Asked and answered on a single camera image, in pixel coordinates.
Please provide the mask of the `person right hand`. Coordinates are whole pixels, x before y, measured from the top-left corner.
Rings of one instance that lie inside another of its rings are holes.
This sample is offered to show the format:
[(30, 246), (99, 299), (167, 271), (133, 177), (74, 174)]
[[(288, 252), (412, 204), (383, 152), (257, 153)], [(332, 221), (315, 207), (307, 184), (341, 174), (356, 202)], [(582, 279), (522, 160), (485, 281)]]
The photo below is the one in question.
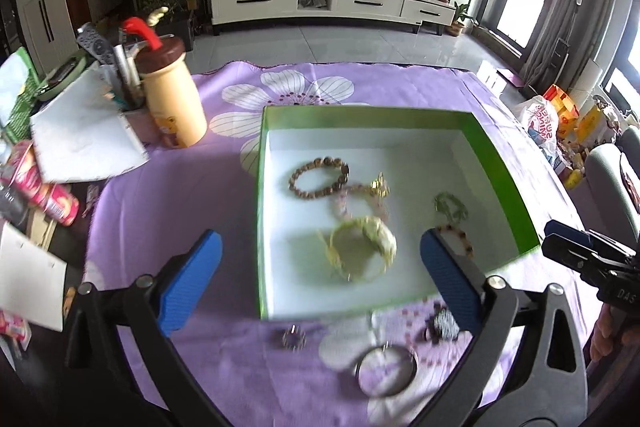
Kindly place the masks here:
[[(603, 303), (591, 336), (589, 354), (592, 361), (600, 361), (613, 352), (615, 347), (613, 324), (611, 307)], [(638, 343), (640, 343), (639, 327), (634, 326), (631, 327), (631, 329), (626, 329), (626, 331), (623, 332), (620, 342), (623, 343), (624, 346), (638, 345)]]

